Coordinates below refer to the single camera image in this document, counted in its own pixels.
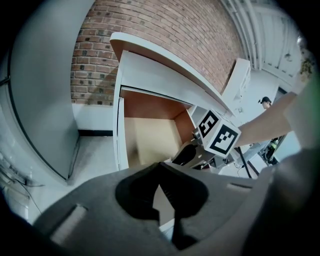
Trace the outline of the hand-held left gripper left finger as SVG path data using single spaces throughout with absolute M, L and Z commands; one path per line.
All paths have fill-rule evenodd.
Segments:
M 180 173 L 159 162 L 97 176 L 47 208 L 34 227 L 68 256 L 175 256 L 153 201 Z

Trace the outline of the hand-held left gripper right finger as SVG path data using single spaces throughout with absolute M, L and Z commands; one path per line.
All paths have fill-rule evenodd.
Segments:
M 159 184 L 175 210 L 160 253 L 243 253 L 261 206 L 259 178 L 219 175 L 159 163 Z

